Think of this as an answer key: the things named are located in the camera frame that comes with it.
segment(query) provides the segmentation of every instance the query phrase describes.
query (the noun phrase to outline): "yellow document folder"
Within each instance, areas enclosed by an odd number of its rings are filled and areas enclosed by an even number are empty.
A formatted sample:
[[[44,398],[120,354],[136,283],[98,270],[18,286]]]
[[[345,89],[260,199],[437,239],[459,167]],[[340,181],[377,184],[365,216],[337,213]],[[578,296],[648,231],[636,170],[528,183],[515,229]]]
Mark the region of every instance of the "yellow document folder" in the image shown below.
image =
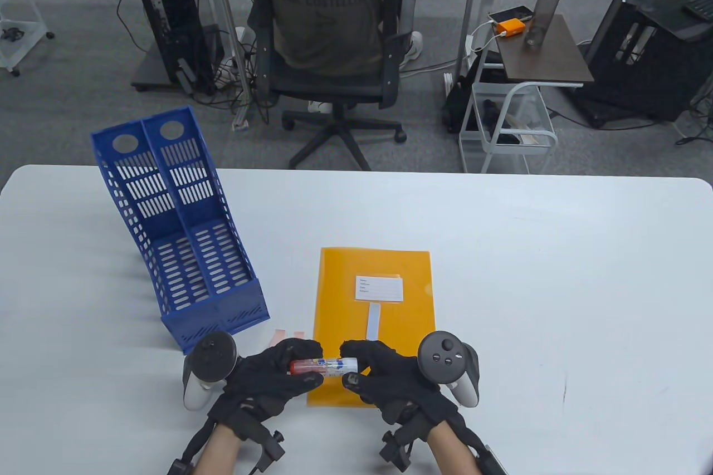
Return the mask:
[[[367,336],[369,302],[356,300],[357,276],[400,277],[403,302],[381,302],[379,340],[405,356],[436,329],[431,287],[431,254],[418,251],[378,251],[369,248],[323,248],[319,264],[314,339],[325,358],[338,358],[339,346]],[[316,407],[363,407],[359,396],[346,391],[341,378],[328,378],[307,398]]]

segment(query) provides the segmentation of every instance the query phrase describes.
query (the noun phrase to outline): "power adapter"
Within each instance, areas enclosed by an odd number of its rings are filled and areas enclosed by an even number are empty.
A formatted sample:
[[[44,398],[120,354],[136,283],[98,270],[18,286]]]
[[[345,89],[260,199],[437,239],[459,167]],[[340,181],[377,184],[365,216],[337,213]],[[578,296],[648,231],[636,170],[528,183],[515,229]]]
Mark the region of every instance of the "power adapter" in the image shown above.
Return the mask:
[[[496,32],[500,35],[505,33],[505,37],[512,37],[525,31],[525,23],[517,18],[499,22],[496,26]]]

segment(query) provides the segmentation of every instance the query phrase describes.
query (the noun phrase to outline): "white table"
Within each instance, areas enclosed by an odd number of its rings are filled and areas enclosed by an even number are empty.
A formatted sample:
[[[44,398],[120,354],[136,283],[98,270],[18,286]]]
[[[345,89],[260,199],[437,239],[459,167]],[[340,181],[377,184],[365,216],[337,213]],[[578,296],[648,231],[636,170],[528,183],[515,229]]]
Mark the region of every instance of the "white table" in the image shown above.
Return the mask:
[[[713,453],[713,195],[695,179],[221,170],[276,328],[310,334],[319,251],[431,251],[436,322],[481,359],[464,409],[510,475],[702,475]],[[163,475],[203,414],[92,167],[0,193],[3,473]],[[270,475],[382,473],[372,409],[288,404]],[[247,444],[237,473],[258,450]],[[425,444],[408,473],[434,473]]]

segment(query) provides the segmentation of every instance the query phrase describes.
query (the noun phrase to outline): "black computer case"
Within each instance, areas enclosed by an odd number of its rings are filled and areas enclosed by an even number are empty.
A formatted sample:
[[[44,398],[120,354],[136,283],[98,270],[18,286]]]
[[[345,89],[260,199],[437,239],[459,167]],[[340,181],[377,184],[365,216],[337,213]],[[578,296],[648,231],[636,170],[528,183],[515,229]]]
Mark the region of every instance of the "black computer case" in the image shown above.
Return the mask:
[[[196,76],[194,89],[214,93],[216,69],[224,55],[221,30],[217,24],[203,25],[200,11],[209,0],[141,0],[158,51],[171,83],[178,84],[177,73],[185,60]]]
[[[653,20],[661,1],[612,0],[581,48],[595,81],[569,94],[591,125],[634,115],[675,121],[713,72],[713,32],[680,39]],[[675,1],[664,0],[667,9]]]

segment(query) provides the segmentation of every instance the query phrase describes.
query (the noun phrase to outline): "black glove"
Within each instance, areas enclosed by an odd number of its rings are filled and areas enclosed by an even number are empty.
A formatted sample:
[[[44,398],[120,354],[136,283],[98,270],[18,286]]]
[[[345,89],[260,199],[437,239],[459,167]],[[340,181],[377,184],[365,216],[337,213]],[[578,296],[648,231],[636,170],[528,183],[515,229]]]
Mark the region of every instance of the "black glove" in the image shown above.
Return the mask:
[[[379,341],[347,341],[339,352],[359,363],[359,373],[347,373],[341,383],[362,401],[375,404],[385,422],[404,424],[420,410],[435,427],[458,414],[458,407],[423,376],[415,356],[404,357]],[[360,375],[366,368],[371,369],[369,375]]]
[[[208,412],[208,419],[231,428],[240,439],[247,439],[242,427],[250,420],[262,423],[280,414],[292,397],[321,386],[324,378],[319,373],[291,376],[287,372],[293,360],[322,356],[318,342],[288,338],[258,355],[243,358],[225,379],[224,393]]]

